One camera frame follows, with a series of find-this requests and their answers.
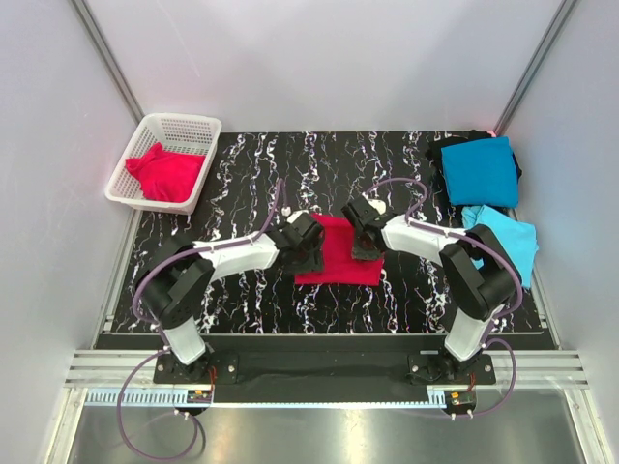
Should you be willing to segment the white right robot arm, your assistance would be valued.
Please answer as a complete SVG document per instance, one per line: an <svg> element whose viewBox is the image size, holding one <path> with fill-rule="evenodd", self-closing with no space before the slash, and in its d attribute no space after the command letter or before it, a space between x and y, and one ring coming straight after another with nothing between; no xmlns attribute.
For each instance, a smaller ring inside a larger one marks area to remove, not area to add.
<svg viewBox="0 0 619 464"><path fill-rule="evenodd" d="M415 255L443 269L457 313L443 347L413 367L411 376L428 385L464 383L488 346L494 320L522 300L519 272L495 234L484 225L461 229L418 221L363 196L342 212L370 250Z"/></svg>

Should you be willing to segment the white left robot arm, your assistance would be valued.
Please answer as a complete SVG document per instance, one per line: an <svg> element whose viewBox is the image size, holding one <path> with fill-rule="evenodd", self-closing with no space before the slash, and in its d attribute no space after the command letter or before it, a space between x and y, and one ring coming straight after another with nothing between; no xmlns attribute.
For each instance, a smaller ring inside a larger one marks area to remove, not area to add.
<svg viewBox="0 0 619 464"><path fill-rule="evenodd" d="M190 383L212 372L212 350L195 325L206 288L214 281L272 267L298 275L323 269L325 229L307 212L240 239L193 242L172 237L137 280L133 309L145 310L175 371Z"/></svg>

